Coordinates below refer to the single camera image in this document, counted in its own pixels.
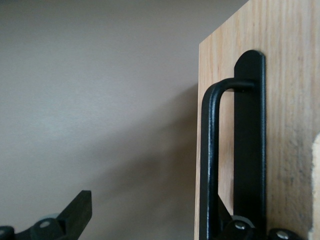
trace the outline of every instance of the black metal handle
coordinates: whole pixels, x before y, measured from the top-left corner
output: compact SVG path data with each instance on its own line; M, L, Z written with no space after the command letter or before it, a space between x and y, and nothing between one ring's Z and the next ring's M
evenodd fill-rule
M218 169L219 169L219 108L222 94L227 90L244 92L252 89L255 81L250 79L228 78L213 84L205 92L201 115L201 162L200 174L200 240L212 239L221 232L218 219Z
M202 100L199 240L212 240L224 227L218 196L219 108L228 90L235 92L234 214L265 231L265 58L250 50L237 61L234 78L213 84ZM253 171L243 173L243 168Z

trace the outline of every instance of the silver rivet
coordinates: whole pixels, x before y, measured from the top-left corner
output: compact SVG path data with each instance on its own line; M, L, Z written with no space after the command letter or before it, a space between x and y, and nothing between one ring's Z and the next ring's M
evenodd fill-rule
M40 228L45 228L45 227L48 227L50 225L50 222L49 221L44 221L44 222L42 222L40 225L39 225L39 227Z
M289 239L288 234L284 231L277 231L276 235L281 239L286 239L286 240Z
M237 229L240 229L240 230L244 230L246 228L246 225L241 221L236 221L234 225Z

